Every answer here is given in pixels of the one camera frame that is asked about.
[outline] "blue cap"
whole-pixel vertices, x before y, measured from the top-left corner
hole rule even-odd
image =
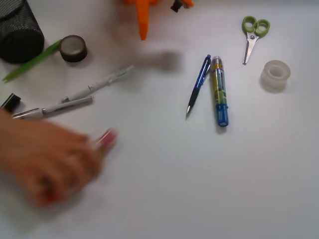
[[[228,126],[228,106],[227,104],[217,104],[216,105],[216,118],[217,124],[220,127]]]

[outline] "silver pen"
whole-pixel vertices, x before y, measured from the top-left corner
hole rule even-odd
[[[58,104],[46,108],[36,108],[29,111],[21,112],[12,115],[13,119],[19,120],[32,120],[32,119],[42,119],[44,117],[48,117],[52,114],[57,114],[62,111],[71,110],[81,105],[90,104],[94,101],[93,96],[85,97],[79,100],[66,102],[63,104]]]
[[[130,66],[128,68],[122,69],[120,71],[117,71],[109,76],[107,76],[102,82],[99,83],[95,83],[91,86],[88,86],[85,90],[82,90],[78,93],[76,93],[75,95],[72,96],[67,96],[64,97],[60,103],[65,103],[65,102],[69,102],[69,101],[73,101],[73,100],[77,100],[80,98],[83,98],[87,95],[92,94],[93,92],[105,87],[105,86],[109,86],[110,84],[112,84],[113,82],[115,82],[116,80],[122,78],[123,76],[127,75],[132,69],[134,68],[134,66]]]

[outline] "black mesh container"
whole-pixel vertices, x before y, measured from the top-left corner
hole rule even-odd
[[[44,47],[43,33],[26,0],[0,0],[0,58],[25,63]]]

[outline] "black tape roll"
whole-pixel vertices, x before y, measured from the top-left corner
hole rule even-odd
[[[60,42],[59,51],[67,62],[82,61],[88,54],[85,41],[76,35],[64,37]]]

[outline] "orange toy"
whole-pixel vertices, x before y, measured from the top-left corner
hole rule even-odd
[[[192,7],[192,0],[180,0],[186,7]],[[156,4],[158,0],[124,0],[126,4],[136,4],[141,40],[146,40],[149,28],[149,5]]]

